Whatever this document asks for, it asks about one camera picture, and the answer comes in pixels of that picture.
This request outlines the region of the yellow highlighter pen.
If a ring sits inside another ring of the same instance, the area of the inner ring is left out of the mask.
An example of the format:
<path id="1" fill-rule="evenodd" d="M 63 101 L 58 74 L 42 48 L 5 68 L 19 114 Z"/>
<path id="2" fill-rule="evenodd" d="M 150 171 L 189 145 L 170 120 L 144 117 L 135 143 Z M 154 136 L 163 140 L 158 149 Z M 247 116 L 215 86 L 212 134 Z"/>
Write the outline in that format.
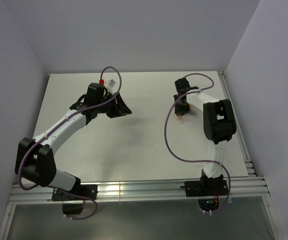
<path id="1" fill-rule="evenodd" d="M 177 118 L 178 118 L 179 124 L 180 124 L 180 125 L 183 125 L 183 124 L 184 124 L 183 116 L 182 116 L 182 115 L 178 115 Z"/>

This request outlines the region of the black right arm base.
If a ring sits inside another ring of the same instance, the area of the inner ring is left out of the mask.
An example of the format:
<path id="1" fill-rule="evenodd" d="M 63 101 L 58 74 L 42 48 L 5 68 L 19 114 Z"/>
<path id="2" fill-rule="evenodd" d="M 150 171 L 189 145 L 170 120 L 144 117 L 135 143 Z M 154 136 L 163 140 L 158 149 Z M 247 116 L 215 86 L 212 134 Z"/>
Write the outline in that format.
<path id="1" fill-rule="evenodd" d="M 216 186 L 207 185 L 201 180 L 185 181 L 181 188 L 185 190 L 186 197 L 197 197 L 199 207 L 206 212 L 216 211 L 220 207 L 219 197 L 226 196 L 228 193 L 225 180 Z"/>

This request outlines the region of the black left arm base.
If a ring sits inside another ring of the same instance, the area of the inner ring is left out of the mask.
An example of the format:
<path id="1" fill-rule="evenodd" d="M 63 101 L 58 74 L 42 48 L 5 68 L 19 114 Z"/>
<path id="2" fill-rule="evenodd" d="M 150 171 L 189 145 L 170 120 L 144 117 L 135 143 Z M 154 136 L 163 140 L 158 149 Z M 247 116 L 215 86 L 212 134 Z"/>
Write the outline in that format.
<path id="1" fill-rule="evenodd" d="M 97 193 L 98 185 L 82 184 L 78 189 L 73 191 L 54 189 L 51 200 L 53 202 L 62 202 L 62 213 L 65 217 L 72 218 L 73 220 L 84 220 L 95 215 L 98 210 L 96 202 Z M 86 201 L 94 203 L 94 210 L 87 216 L 78 217 L 84 210 Z"/>

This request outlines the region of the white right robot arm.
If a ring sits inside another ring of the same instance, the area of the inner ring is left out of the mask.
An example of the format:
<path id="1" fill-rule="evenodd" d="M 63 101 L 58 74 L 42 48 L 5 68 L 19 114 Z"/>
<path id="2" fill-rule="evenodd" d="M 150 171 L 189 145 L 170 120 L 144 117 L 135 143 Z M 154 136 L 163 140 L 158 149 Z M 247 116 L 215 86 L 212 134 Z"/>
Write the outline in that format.
<path id="1" fill-rule="evenodd" d="M 229 99 L 217 99 L 196 86 L 190 86 L 186 78 L 175 81 L 177 94 L 174 95 L 175 115 L 182 117 L 194 107 L 203 114 L 203 131 L 209 141 L 207 158 L 202 176 L 207 177 L 200 182 L 201 192 L 211 195 L 218 187 L 214 179 L 223 176 L 224 156 L 227 143 L 237 131 L 236 121 Z"/>

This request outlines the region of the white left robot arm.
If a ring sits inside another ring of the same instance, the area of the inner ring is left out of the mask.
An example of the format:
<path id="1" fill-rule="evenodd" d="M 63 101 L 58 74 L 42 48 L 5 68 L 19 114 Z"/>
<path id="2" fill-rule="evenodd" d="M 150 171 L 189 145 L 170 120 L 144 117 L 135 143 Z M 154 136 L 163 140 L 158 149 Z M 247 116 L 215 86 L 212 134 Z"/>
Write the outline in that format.
<path id="1" fill-rule="evenodd" d="M 114 80 L 91 83 L 87 93 L 72 104 L 66 114 L 50 129 L 33 139 L 23 138 L 18 144 L 15 174 L 37 186 L 63 190 L 70 200 L 81 195 L 81 180 L 57 169 L 54 156 L 59 148 L 78 130 L 99 114 L 109 118 L 130 115 L 132 111 L 113 92 Z"/>

